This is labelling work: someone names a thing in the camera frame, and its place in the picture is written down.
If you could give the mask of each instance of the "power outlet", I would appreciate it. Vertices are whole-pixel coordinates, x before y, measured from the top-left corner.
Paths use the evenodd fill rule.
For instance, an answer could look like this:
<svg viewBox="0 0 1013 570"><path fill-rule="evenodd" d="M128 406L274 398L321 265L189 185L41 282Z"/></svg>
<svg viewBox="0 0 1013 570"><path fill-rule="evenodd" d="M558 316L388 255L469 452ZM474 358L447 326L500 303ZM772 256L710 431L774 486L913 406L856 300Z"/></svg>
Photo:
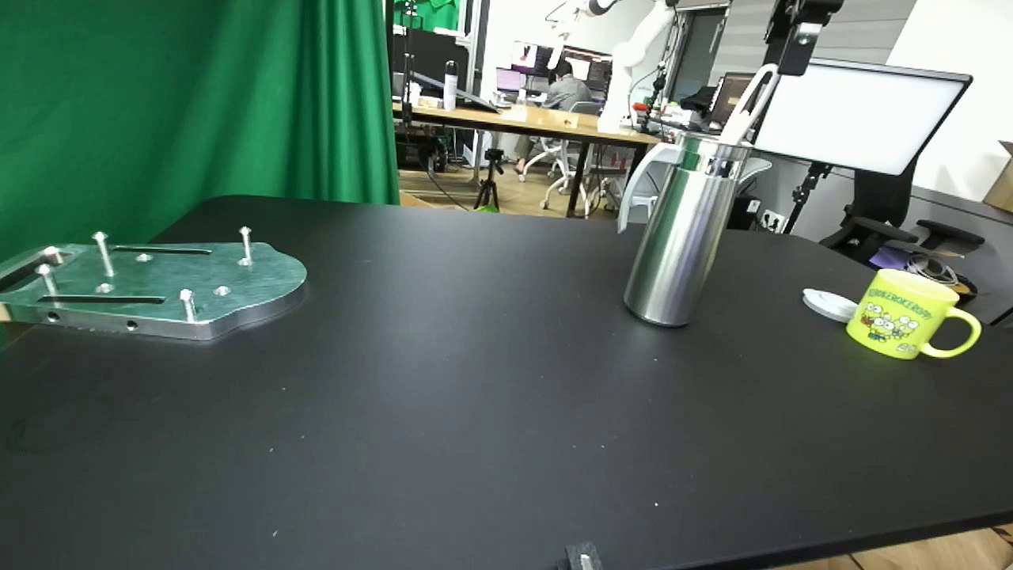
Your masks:
<svg viewBox="0 0 1013 570"><path fill-rule="evenodd" d="M774 210L766 210L760 217L760 227L772 233L783 233L784 224L788 223L788 218L778 214Z"/></svg>

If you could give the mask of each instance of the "water bottle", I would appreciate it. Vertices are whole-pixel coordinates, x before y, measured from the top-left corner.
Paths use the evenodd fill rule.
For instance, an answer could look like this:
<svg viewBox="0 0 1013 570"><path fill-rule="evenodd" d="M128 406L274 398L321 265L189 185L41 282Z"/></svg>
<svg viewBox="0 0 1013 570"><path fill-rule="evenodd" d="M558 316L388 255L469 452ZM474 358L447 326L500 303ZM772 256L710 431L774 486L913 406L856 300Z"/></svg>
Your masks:
<svg viewBox="0 0 1013 570"><path fill-rule="evenodd" d="M672 173L653 201L623 301L634 315L661 327L684 327L703 294L718 241L727 224L735 189L752 146L683 133L676 144L656 145L630 176L620 206L625 229L634 195L652 163Z"/></svg>
<svg viewBox="0 0 1013 570"><path fill-rule="evenodd" d="M457 108L457 62L450 60L444 69L444 108Z"/></svg>

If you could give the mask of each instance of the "cartoon print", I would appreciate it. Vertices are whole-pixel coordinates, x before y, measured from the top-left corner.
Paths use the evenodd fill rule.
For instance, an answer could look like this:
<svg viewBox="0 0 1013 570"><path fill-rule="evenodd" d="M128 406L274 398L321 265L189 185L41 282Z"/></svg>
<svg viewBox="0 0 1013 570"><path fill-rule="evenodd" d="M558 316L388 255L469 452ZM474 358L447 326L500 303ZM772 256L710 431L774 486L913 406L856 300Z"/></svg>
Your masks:
<svg viewBox="0 0 1013 570"><path fill-rule="evenodd" d="M918 329L918 322L913 321L910 317L894 318L888 313L883 313L881 307L873 304L865 306L861 321L862 325L869 328L869 338L880 343L885 343L888 340L907 339ZM908 352L908 349L905 348L898 350Z"/></svg>

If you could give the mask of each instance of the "black tabletop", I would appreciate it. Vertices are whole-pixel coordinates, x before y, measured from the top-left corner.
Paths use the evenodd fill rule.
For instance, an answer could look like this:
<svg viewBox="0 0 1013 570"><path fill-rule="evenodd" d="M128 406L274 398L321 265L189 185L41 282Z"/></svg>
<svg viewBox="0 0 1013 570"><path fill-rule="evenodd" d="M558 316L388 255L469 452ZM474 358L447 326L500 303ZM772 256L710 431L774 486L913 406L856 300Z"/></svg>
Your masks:
<svg viewBox="0 0 1013 570"><path fill-rule="evenodd" d="M0 353L0 567L755 568L1013 520L1009 342L889 359L809 312L872 273L728 232L696 321L633 318L612 224L256 197L303 305L193 344Z"/></svg>

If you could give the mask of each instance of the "mug handle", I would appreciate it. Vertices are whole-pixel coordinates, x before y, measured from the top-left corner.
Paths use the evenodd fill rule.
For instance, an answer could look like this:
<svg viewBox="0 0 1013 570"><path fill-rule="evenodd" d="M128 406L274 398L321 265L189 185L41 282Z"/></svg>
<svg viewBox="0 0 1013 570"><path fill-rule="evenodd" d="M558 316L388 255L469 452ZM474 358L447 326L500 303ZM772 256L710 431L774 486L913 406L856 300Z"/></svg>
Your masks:
<svg viewBox="0 0 1013 570"><path fill-rule="evenodd" d="M929 343L925 343L924 345L922 345L922 354L925 354L926 356L931 356L933 358L953 358L954 356L959 356L967 352L970 349L970 347L975 346L975 343L978 342L979 337L982 336L982 324L979 323L979 321L975 319L969 313L954 308L949 308L949 310L946 311L946 319L951 319L951 318L959 319L961 321L966 322L967 325L970 325L970 338L967 339L967 342L963 343L962 345L953 350L939 350L938 348L933 347Z"/></svg>

